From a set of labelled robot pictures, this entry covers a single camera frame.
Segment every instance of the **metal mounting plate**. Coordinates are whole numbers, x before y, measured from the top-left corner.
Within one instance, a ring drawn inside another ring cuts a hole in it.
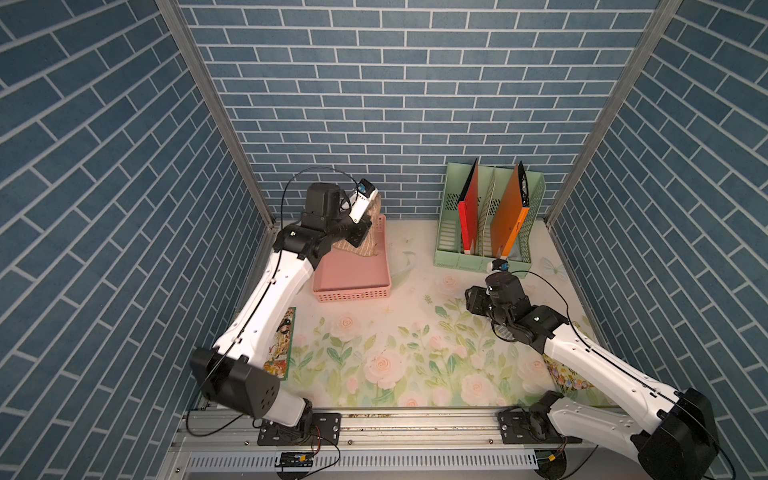
[[[323,445],[338,445],[339,432],[341,432],[341,414],[313,412],[310,431],[317,433],[315,427],[320,429],[320,436],[324,438]],[[285,427],[279,427],[276,423],[264,422],[259,430],[257,443],[261,446],[287,446],[287,445],[315,445],[317,438],[311,435],[305,442],[294,443],[292,438],[282,435]]]
[[[563,439],[559,435],[550,435],[544,439],[537,439],[530,430],[529,413],[522,409],[516,411],[505,410],[498,414],[498,428],[502,434],[504,445],[532,446],[532,443],[562,443]],[[568,437],[568,443],[581,443],[582,440],[576,437]]]

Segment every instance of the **aluminum frame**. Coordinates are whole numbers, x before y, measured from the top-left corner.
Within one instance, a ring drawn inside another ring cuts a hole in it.
[[[317,412],[342,414],[339,449],[350,455],[360,452],[392,450],[439,450],[481,452],[524,452],[556,449],[559,444],[504,445],[496,415],[503,408],[477,409],[317,409]],[[620,412],[620,409],[606,409]],[[190,414],[196,432],[212,431],[233,417],[232,410],[209,404]],[[165,457],[158,479],[181,480],[195,452],[280,452],[297,447],[258,446],[260,421],[243,417],[210,437],[193,437],[179,425]],[[588,442],[569,445],[569,449],[592,449]]]
[[[181,56],[190,69],[194,83],[200,90],[200,94],[203,95],[203,100],[208,106],[208,110],[214,118],[214,122],[216,122],[221,137],[224,139],[224,143],[232,155],[232,161],[240,172],[240,176],[243,178],[250,196],[256,203],[256,208],[264,219],[267,228],[272,228],[275,224],[275,219],[270,212],[269,205],[266,204],[266,199],[259,187],[256,175],[253,173],[253,169],[248,162],[243,145],[240,143],[240,139],[237,138],[232,122],[227,116],[227,111],[224,109],[221,97],[216,92],[214,81],[211,79],[210,73],[205,66],[200,50],[195,46],[192,32],[187,25],[187,21],[184,20],[184,14],[181,12],[178,0],[156,0],[156,3],[160,9],[160,14],[163,15],[163,20],[168,25],[170,35],[176,41]]]

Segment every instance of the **colorful book cover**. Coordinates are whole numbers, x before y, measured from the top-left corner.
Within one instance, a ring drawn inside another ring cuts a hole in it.
[[[293,339],[293,322],[296,319],[296,307],[291,306],[283,316],[283,321],[275,332],[275,343],[270,347],[270,358],[264,363],[264,371],[277,378],[288,378],[288,359]]]
[[[475,254],[478,241],[478,171],[478,160],[475,160],[458,198],[458,217],[462,224],[464,253],[467,255]]]

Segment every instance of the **brick wall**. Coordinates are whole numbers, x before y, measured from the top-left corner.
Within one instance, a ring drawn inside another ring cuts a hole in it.
[[[768,478],[767,26],[685,0],[553,229],[614,351],[712,400],[739,478]]]
[[[656,2],[181,1],[270,204],[322,164],[390,217],[436,217],[445,163],[476,157],[544,172],[546,208]]]
[[[0,2],[0,478],[157,473],[252,203],[152,0]]]

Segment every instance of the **beige cloth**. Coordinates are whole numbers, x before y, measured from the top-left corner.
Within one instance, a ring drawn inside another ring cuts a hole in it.
[[[333,244],[333,248],[344,250],[345,252],[352,252],[360,255],[361,257],[373,257],[376,251],[376,235],[373,235],[373,230],[379,223],[379,214],[382,211],[382,198],[381,195],[377,195],[373,203],[368,206],[366,213],[371,216],[371,230],[369,230],[366,239],[362,241],[359,247],[355,248],[349,244],[346,240],[339,240]]]

